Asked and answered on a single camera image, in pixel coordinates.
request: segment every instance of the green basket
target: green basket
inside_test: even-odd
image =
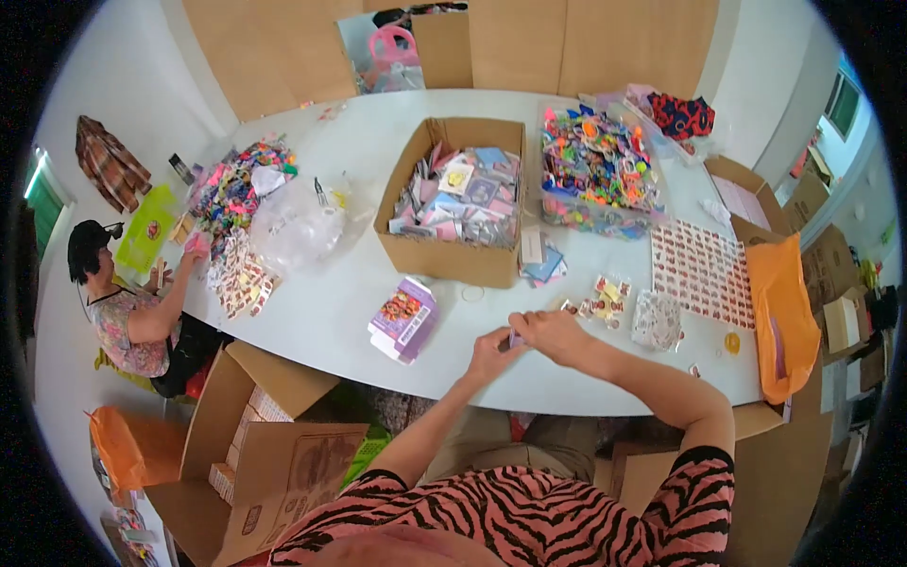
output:
[[[359,450],[356,451],[356,456],[353,457],[353,463],[346,471],[346,476],[344,476],[341,489],[346,488],[347,484],[352,483],[370,464],[372,464],[375,457],[377,457],[378,454],[387,447],[387,444],[391,442],[391,438],[391,434],[387,433],[387,430],[382,426],[369,426],[368,433],[366,433],[366,439],[359,446]]]
[[[173,228],[179,209],[180,204],[169,186],[158,185],[148,191],[139,209],[132,215],[129,228],[116,251],[116,263],[140,274],[147,273]],[[149,236],[149,227],[153,222],[157,223],[154,239]]]

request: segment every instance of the green plastic tray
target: green plastic tray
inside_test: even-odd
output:
[[[161,251],[167,234],[173,228],[179,216],[179,209],[180,204],[173,197],[169,186],[158,185],[148,191],[139,209],[132,215],[129,228],[126,229],[116,251],[117,264],[132,268],[141,274],[147,273],[154,265],[154,260],[158,258],[158,252]],[[153,222],[158,223],[157,236],[151,239],[149,226]]]

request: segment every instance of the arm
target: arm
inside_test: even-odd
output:
[[[176,327],[182,314],[182,304],[186,300],[186,289],[195,262],[204,254],[187,252],[180,261],[173,279],[173,286],[167,297],[151,309],[136,309],[129,314],[126,331],[129,342],[135,344],[165,340]]]
[[[441,443],[454,427],[469,400],[501,375],[507,366],[526,352],[516,347],[501,352],[499,345],[510,336],[501,327],[475,341],[473,360],[466,374],[425,415],[408,426],[375,457],[367,470],[382,469],[400,477],[412,488],[425,473],[441,448]]]
[[[733,457],[734,414],[724,394],[708,382],[603,343],[564,311],[514,313],[510,323],[554,362],[627,390],[655,417],[686,431],[681,452],[711,445]]]

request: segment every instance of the stacked boxes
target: stacked boxes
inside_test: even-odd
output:
[[[208,473],[208,483],[214,487],[218,495],[229,505],[233,505],[233,485],[236,483],[236,473],[226,463],[213,463]]]
[[[212,464],[208,476],[210,485],[231,506],[233,505],[233,484],[236,479],[234,471],[239,468],[239,452],[242,451],[242,444],[246,440],[246,428],[249,423],[254,421],[289,423],[293,421],[293,418],[280,409],[277,402],[265,394],[264,390],[255,386],[255,390],[252,391],[252,396],[246,404],[246,409],[243,410],[242,417],[239,419],[239,426],[233,435],[233,443],[227,450],[227,462]]]
[[[289,423],[293,421],[293,418],[287,415],[287,412],[280,409],[277,402],[275,402],[271,396],[265,394],[265,391],[259,386],[255,386],[255,390],[252,391],[252,397],[249,398],[249,405],[252,406],[255,412],[261,417],[261,421],[267,421],[269,423]]]

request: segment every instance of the red patterned cloth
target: red patterned cloth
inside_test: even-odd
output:
[[[148,170],[103,124],[88,116],[79,116],[76,123],[75,155],[88,180],[117,212],[124,208],[135,212],[139,208],[135,192],[145,195],[151,189]]]

